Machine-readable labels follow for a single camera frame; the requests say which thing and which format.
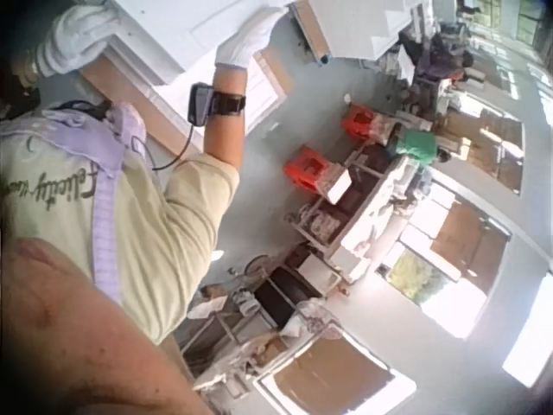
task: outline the light yellow shirt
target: light yellow shirt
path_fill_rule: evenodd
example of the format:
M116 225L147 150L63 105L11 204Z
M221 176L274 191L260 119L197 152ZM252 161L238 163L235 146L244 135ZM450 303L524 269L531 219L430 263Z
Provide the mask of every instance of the light yellow shirt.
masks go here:
M4 237L44 239L93 279L97 171L86 159L39 138L4 139ZM237 186L235 168L202 154L175 170L163 194L140 155L126 152L115 202L122 306L155 344L184 319Z

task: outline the black watch strap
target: black watch strap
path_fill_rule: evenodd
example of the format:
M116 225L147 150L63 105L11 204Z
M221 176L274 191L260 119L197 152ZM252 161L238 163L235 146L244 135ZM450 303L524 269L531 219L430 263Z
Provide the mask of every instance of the black watch strap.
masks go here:
M215 92L210 115L238 116L245 108L245 96Z

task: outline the lavender harness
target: lavender harness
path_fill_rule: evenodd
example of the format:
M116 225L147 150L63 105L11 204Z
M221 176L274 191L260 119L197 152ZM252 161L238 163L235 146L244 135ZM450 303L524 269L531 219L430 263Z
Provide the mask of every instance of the lavender harness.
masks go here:
M75 110L41 111L31 117L0 124L0 140L39 137L66 152L84 157L99 167L92 207L92 263L95 285L120 303L115 194L127 149L144 157L146 130L137 111L114 105L101 122Z

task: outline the wrist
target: wrist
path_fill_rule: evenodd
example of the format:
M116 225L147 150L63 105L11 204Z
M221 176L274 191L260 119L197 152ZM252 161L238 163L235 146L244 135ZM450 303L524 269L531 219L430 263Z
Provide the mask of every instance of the wrist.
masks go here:
M245 96L248 72L241 67L218 65L213 77L213 88L218 93Z

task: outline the hand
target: hand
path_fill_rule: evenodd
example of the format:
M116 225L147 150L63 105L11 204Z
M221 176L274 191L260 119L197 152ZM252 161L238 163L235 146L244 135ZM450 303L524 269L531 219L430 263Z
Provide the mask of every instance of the hand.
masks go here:
M68 73L94 61L119 27L115 9L77 5L58 17L36 49L36 70L42 77Z
M273 28L287 12L288 9L284 7L261 9L236 35L219 46L215 65L246 69L253 54L269 46Z

